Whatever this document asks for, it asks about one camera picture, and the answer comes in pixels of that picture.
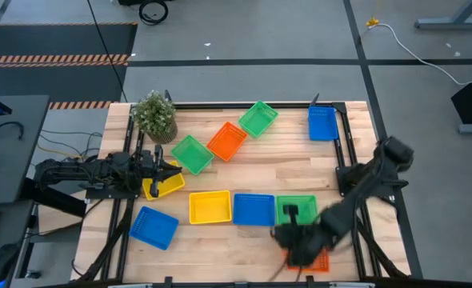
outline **green basket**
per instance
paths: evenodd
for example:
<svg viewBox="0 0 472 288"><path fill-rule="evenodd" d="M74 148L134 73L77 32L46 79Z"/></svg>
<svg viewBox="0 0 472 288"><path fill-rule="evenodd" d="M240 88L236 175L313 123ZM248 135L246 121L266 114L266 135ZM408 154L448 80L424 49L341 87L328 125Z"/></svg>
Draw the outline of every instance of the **green basket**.
<svg viewBox="0 0 472 288"><path fill-rule="evenodd" d="M318 206L316 205L316 196L277 196L277 224L290 223L288 214L284 214L282 209L284 205L298 206L297 223L311 224L318 216Z"/></svg>
<svg viewBox="0 0 472 288"><path fill-rule="evenodd" d="M257 138L274 122L278 112L264 102L255 103L240 119L239 125L250 136Z"/></svg>
<svg viewBox="0 0 472 288"><path fill-rule="evenodd" d="M213 153L191 135L186 136L171 151L193 175L201 173L213 160Z"/></svg>

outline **concrete floor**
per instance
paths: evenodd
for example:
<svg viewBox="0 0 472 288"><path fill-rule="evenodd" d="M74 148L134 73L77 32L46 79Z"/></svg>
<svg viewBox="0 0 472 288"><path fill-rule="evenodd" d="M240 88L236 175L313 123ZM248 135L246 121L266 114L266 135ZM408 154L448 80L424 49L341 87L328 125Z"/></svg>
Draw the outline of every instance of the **concrete floor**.
<svg viewBox="0 0 472 288"><path fill-rule="evenodd" d="M109 0L91 1L100 22L138 21L131 8ZM388 30L365 32L364 22L373 13L375 1L350 2L368 59L410 58ZM377 16L391 24L404 44L423 58L472 58L472 31L413 28L416 18L449 16L463 2L380 1ZM170 14L164 23L138 26L133 61L200 60L208 56L357 58L343 1L177 0L168 4ZM2 23L15 22L92 20L83 0L12 0ZM461 82L472 80L472 66L444 68ZM427 66L371 66L370 72L387 133L415 149L414 165L405 175L410 185L403 193L423 276L472 282L472 136L457 133L459 119L450 102L461 87ZM321 100L369 100L359 66L129 67L124 87L130 101L151 89L168 89L175 101L310 100L318 92ZM102 132L105 116L105 110L52 110L45 128ZM79 150L86 144L82 136L50 138ZM34 162L47 157L53 155L37 151ZM66 282L75 248L74 240L36 248L31 268L41 270L43 277L18 280L14 286ZM51 255L49 251L54 250L63 258Z"/></svg>

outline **blue basket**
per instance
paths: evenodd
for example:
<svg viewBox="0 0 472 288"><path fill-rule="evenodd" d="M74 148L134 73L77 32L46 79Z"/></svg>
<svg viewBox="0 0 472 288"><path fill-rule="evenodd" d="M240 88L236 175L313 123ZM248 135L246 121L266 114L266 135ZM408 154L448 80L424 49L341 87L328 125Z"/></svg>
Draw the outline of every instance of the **blue basket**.
<svg viewBox="0 0 472 288"><path fill-rule="evenodd" d="M338 138L338 124L335 119L335 108L309 107L310 140L329 141Z"/></svg>
<svg viewBox="0 0 472 288"><path fill-rule="evenodd" d="M166 250L178 225L179 220L176 218L148 207L142 207L131 227L130 236Z"/></svg>
<svg viewBox="0 0 472 288"><path fill-rule="evenodd" d="M275 226L274 196L235 194L233 223L236 225Z"/></svg>

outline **orange basket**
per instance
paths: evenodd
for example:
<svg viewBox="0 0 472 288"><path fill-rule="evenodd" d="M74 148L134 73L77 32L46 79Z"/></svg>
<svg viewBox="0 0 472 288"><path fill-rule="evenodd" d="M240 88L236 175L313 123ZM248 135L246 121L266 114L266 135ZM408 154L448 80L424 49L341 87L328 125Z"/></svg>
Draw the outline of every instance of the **orange basket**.
<svg viewBox="0 0 472 288"><path fill-rule="evenodd" d="M207 148L223 161L228 162L236 154L247 135L245 131L226 122L207 143Z"/></svg>
<svg viewBox="0 0 472 288"><path fill-rule="evenodd" d="M284 250L283 253L285 256L287 256L287 250ZM329 253L326 251L326 249L323 249L322 252L316 257L314 262L308 267L303 267L302 271L328 272L329 268ZM298 271L299 268L288 266L287 269Z"/></svg>

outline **wooden table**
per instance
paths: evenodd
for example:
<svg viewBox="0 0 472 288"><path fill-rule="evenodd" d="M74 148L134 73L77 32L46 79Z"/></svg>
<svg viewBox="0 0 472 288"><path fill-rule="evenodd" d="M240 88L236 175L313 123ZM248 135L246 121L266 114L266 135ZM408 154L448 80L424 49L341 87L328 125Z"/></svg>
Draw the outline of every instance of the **wooden table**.
<svg viewBox="0 0 472 288"><path fill-rule="evenodd" d="M366 102L346 102L355 150L360 162L372 157L376 138ZM165 160L173 160L170 150L188 134L207 144L224 122L237 123L246 110L178 110L178 136L164 145ZM112 104L106 120L100 157L122 150L130 104ZM234 193L273 195L315 195L318 209L339 201L334 168L337 157L333 142L309 140L306 109L280 109L273 125L259 138L248 137L230 162L215 157L200 175L183 169L186 186L154 202L145 196L135 202L133 219L143 206L179 219L179 228L168 250L163 251L130 238L124 282L163 282L165 276L174 282L266 282L283 263L281 249L270 237L270 229L236 226L231 222L216 225L189 223L190 192L230 190ZM339 134L342 133L338 119ZM131 149L136 147L134 130ZM343 153L348 157L346 142ZM144 150L154 150L146 138ZM113 200L105 200L90 212L83 223L75 264L84 271L106 242ZM375 239L404 273L409 273L406 252L394 208L376 199L368 200ZM350 237L336 247L330 256L330 272L311 273L316 281L357 280L353 249L344 249ZM366 272L371 275L370 257L364 241ZM112 253L109 278L115 276L119 245ZM290 282L297 271L284 270L276 281Z"/></svg>

